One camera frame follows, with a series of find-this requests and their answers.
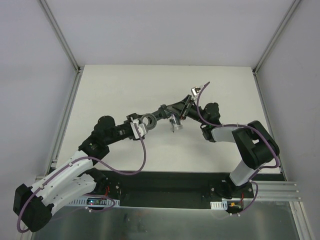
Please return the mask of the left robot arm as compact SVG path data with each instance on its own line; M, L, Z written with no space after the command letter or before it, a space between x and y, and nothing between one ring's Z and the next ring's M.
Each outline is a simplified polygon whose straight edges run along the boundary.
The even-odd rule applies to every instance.
M146 159L139 169L123 171L106 164L103 158L113 143L125 139L143 142L149 131L143 122L145 118L146 115L132 113L122 124L116 125L111 116L102 116L69 160L30 186L21 184L15 190L13 203L13 212L18 217L17 231L21 234L39 231L61 208L82 195L102 198L115 207L121 195L120 186L108 180L95 165L100 163L123 176L139 174Z

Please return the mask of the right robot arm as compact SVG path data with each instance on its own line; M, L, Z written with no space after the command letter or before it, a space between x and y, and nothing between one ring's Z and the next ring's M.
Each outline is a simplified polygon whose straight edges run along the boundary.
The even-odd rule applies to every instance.
M243 185L280 153L274 139L257 120L245 126L222 126L219 105L216 102L210 102L201 108L196 105L191 95L187 95L179 102L161 105L158 110L159 113L155 115L158 120L172 117L178 121L190 118L199 122L206 141L236 144L241 161L226 179L225 192L230 197L241 194Z

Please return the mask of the grey pipe tee fitting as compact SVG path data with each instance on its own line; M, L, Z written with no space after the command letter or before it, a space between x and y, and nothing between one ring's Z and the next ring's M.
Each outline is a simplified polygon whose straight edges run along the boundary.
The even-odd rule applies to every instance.
M143 114L139 117L139 120L145 124L147 131L150 131L157 126L158 121L169 119L170 117L171 113L167 110L167 106L163 104L155 112Z

